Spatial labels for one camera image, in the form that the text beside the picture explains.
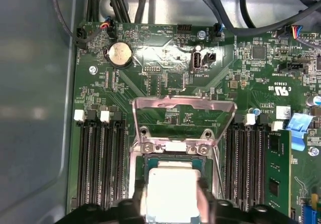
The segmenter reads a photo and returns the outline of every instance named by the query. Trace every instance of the surface-mount component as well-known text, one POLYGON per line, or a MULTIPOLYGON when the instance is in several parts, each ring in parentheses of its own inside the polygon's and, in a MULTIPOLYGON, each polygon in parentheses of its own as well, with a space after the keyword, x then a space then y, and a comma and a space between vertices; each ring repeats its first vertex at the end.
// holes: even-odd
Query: surface-mount component
POLYGON ((252 58, 253 59, 265 59, 265 47, 263 46, 253 46, 252 48, 252 58))
POLYGON ((132 63, 132 49, 126 42, 115 42, 104 49, 104 56, 115 68, 123 69, 132 63))

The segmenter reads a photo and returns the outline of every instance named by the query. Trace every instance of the white label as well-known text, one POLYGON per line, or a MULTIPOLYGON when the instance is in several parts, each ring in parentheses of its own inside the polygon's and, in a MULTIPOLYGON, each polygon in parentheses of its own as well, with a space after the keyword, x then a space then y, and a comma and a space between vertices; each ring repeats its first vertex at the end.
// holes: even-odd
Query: white label
POLYGON ((290 106, 276 106, 276 119, 289 120, 291 118, 290 106))

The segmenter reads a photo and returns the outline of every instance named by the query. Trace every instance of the mounting hole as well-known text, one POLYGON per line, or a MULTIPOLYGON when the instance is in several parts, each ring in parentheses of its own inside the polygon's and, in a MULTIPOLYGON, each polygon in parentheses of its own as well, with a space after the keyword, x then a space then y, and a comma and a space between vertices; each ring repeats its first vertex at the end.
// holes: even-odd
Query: mounting hole
POLYGON ((210 138, 211 136, 212 136, 212 133, 211 133, 211 132, 206 132, 206 133, 205 133, 205 137, 206 137, 206 138, 210 138))
POLYGON ((146 135, 146 134, 147 134, 146 129, 142 129, 142 130, 140 130, 140 134, 141 134, 141 135, 146 135))

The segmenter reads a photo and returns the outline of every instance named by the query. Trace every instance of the screw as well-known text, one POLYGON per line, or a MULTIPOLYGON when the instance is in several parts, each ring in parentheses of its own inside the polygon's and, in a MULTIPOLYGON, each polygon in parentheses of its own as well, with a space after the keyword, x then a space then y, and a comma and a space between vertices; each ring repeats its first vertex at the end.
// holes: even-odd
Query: screw
POLYGON ((143 149, 144 149, 144 152, 150 153, 153 150, 153 144, 152 143, 146 143, 146 144, 144 144, 143 149))
POLYGON ((89 67, 89 73, 95 75, 98 72, 98 68, 96 66, 89 67))
POLYGON ((204 40, 206 38, 206 32, 204 32, 204 31, 197 32, 197 38, 199 40, 204 40))
POLYGON ((206 154, 208 154, 209 149, 208 149, 207 146, 201 146, 201 147, 199 148, 199 152, 200 152, 201 155, 206 155, 206 154))
POLYGON ((319 155, 320 150, 317 147, 310 147, 308 150, 308 154, 311 156, 317 156, 319 155))
POLYGON ((262 207, 262 206, 256 206, 255 207, 255 209, 257 210, 257 211, 259 211, 259 212, 266 212, 267 211, 267 209, 265 208, 265 207, 262 207))

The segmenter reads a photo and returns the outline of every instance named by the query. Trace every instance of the memory chip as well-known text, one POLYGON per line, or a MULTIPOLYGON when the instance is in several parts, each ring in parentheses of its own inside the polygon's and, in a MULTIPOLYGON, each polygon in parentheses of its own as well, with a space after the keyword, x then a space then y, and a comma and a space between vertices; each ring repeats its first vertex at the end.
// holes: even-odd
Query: memory chip
POLYGON ((252 48, 253 59, 265 59, 265 47, 255 46, 252 48))
POLYGON ((272 178, 269 180, 269 191, 276 197, 279 196, 279 183, 272 178))
POLYGON ((280 139, 276 135, 270 135, 270 148, 271 151, 279 152, 280 150, 280 139))

